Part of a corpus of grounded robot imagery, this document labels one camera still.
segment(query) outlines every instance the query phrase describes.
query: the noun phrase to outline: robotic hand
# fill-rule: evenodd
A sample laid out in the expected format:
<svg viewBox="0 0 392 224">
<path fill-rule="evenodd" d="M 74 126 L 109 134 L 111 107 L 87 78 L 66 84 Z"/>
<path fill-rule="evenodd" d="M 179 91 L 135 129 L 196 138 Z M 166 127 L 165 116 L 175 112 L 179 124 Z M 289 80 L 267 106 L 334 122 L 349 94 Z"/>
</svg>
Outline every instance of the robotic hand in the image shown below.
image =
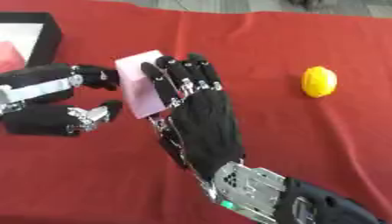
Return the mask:
<svg viewBox="0 0 392 224">
<path fill-rule="evenodd" d="M 242 163 L 244 149 L 232 106 L 213 66 L 191 53 L 184 61 L 164 56 L 143 63 L 171 114 L 149 117 L 159 142 L 190 169 L 210 200 L 265 224 L 379 221 L 350 199 L 295 178 Z"/>
<path fill-rule="evenodd" d="M 8 132 L 25 135 L 78 136 L 113 121 L 120 101 L 85 110 L 48 102 L 65 100 L 80 86 L 116 90 L 116 70 L 99 66 L 51 64 L 0 74 L 0 119 Z"/>
</svg>

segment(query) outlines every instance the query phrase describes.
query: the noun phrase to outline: pink foam block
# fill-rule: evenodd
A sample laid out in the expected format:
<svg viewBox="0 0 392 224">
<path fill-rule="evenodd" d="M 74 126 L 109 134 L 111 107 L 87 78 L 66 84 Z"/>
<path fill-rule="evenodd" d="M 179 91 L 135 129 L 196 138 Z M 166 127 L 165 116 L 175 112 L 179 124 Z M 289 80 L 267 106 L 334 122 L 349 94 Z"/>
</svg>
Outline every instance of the pink foam block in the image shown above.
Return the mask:
<svg viewBox="0 0 392 224">
<path fill-rule="evenodd" d="M 155 64 L 155 60 L 161 56 L 162 53 L 155 50 L 115 61 L 125 101 L 138 119 L 166 109 L 151 80 L 141 69 L 143 62 Z"/>
<path fill-rule="evenodd" d="M 0 73 L 25 67 L 25 60 L 15 46 L 8 41 L 0 42 Z"/>
</svg>

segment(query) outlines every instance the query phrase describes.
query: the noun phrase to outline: red tablecloth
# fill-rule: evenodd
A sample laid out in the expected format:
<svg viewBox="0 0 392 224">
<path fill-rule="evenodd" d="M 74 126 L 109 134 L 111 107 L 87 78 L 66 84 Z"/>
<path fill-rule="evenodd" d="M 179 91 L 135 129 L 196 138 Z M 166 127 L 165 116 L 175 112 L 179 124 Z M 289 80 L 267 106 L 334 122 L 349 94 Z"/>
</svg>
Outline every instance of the red tablecloth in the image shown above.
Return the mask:
<svg viewBox="0 0 392 224">
<path fill-rule="evenodd" d="M 113 66 L 150 49 L 204 53 L 238 116 L 247 165 L 349 196 L 392 216 L 392 20 L 258 12 L 218 15 L 127 3 L 11 0 L 1 11 L 50 11 L 64 32 L 58 62 Z M 311 99 L 299 77 L 322 65 L 336 93 Z M 121 99 L 87 88 L 68 103 Z M 249 223 L 204 197 L 125 110 L 80 138 L 0 129 L 0 223 Z"/>
</svg>

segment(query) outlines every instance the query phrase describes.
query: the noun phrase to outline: yellow ball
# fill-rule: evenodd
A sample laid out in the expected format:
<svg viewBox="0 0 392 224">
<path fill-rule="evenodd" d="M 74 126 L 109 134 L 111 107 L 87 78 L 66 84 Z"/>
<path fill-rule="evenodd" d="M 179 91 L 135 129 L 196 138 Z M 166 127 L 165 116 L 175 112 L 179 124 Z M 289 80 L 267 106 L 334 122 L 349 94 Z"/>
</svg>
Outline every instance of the yellow ball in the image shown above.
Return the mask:
<svg viewBox="0 0 392 224">
<path fill-rule="evenodd" d="M 322 66 L 308 68 L 302 76 L 302 89 L 314 98 L 331 94 L 337 83 L 336 74 Z"/>
</svg>

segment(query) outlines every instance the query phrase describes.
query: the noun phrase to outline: cable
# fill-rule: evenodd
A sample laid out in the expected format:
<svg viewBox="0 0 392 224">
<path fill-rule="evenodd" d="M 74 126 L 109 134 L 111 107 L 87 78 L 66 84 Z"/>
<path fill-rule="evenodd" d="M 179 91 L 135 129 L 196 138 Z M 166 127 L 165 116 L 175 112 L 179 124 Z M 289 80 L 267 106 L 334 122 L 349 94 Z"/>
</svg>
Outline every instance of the cable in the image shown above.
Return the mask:
<svg viewBox="0 0 392 224">
<path fill-rule="evenodd" d="M 180 0 L 174 0 L 179 7 L 181 7 L 185 11 L 190 11 L 190 9 L 186 8 Z"/>
</svg>

